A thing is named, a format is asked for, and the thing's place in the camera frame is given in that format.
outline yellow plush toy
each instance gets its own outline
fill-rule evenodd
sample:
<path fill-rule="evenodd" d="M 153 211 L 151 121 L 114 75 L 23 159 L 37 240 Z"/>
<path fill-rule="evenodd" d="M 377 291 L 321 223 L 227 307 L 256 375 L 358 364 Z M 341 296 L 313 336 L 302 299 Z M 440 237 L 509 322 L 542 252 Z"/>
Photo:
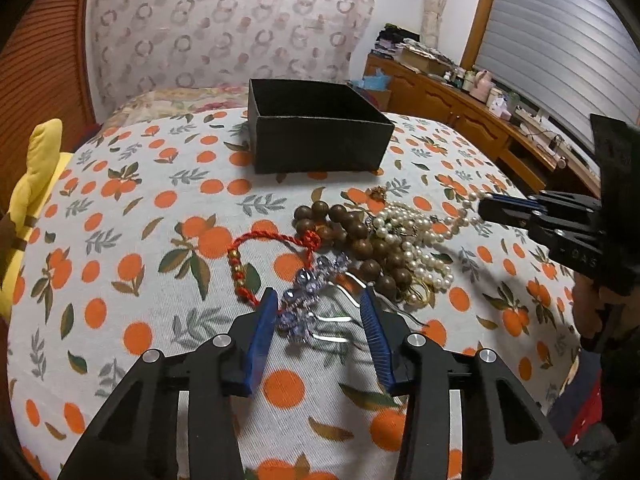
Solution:
<path fill-rule="evenodd" d="M 26 218 L 37 219 L 40 216 L 47 196 L 71 160 L 71 153 L 60 153 L 61 140 L 62 122 L 59 119 L 39 124 L 29 138 L 27 172 L 16 184 L 9 200 L 8 215 L 15 223 L 18 239 L 29 239 L 33 227 L 25 225 Z M 11 317 L 16 282 L 18 277 L 22 278 L 19 276 L 22 256 L 23 252 L 16 249 L 9 250 L 5 256 L 6 273 L 0 287 L 0 316 L 7 322 Z"/>

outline black box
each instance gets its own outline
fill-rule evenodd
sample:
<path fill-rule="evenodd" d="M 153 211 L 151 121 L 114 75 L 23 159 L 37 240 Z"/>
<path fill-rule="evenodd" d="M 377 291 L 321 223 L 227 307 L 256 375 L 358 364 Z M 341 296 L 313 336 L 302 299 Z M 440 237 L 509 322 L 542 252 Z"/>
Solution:
<path fill-rule="evenodd" d="M 375 171 L 394 124 L 347 85 L 249 81 L 255 173 Z"/>

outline window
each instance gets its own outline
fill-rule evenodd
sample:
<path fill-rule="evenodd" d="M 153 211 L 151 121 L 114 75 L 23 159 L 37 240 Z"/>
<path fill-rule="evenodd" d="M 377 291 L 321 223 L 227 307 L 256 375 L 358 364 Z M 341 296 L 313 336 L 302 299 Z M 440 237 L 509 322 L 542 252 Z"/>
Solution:
<path fill-rule="evenodd" d="M 590 114 L 638 120 L 640 53 L 606 0 L 494 0 L 476 68 L 590 152 Z"/>

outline cabinet door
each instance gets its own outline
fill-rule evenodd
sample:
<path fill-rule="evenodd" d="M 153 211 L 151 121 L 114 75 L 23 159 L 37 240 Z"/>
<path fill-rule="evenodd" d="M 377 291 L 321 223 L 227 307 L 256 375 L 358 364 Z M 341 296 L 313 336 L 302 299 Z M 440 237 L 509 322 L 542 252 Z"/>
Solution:
<path fill-rule="evenodd" d="M 456 107 L 450 125 L 466 140 L 472 142 L 489 160 L 497 160 L 498 153 L 509 137 L 509 134 L 489 117 L 483 117 L 465 104 Z"/>
<path fill-rule="evenodd" d="M 425 83 L 422 89 L 422 102 L 420 103 L 420 115 L 418 117 L 449 124 L 456 104 L 457 101 L 453 97 L 440 90 L 437 86 Z"/>

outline purple crystal hair clip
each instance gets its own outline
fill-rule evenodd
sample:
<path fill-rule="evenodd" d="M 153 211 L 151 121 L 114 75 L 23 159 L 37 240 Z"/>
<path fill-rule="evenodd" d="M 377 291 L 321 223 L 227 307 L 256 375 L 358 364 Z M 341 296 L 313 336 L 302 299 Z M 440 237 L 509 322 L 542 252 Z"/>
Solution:
<path fill-rule="evenodd" d="M 349 322 L 352 318 L 318 316 L 314 308 L 318 304 L 321 291 L 328 286 L 336 286 L 336 276 L 345 273 L 350 263 L 346 254 L 341 253 L 333 262 L 326 256 L 316 256 L 311 269 L 300 269 L 293 280 L 293 287 L 282 294 L 278 332 L 297 344 L 309 343 L 312 338 L 329 342 L 347 342 L 344 338 L 317 334 L 316 325 L 318 321 Z"/>

